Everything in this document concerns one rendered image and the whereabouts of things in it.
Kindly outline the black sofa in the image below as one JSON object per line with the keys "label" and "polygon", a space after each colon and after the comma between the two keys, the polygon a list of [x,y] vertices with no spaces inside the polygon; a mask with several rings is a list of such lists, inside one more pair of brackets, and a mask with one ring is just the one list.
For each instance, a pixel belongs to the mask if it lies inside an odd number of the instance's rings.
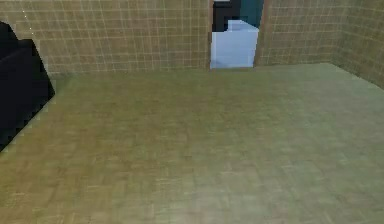
{"label": "black sofa", "polygon": [[0,152],[54,95],[34,41],[0,21]]}

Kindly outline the black cabinet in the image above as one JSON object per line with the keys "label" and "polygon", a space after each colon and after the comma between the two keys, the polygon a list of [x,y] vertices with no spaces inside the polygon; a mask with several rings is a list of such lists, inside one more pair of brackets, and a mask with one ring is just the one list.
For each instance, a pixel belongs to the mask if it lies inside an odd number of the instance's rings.
{"label": "black cabinet", "polygon": [[228,29],[229,20],[240,17],[241,0],[214,0],[213,2],[213,32],[224,32]]}

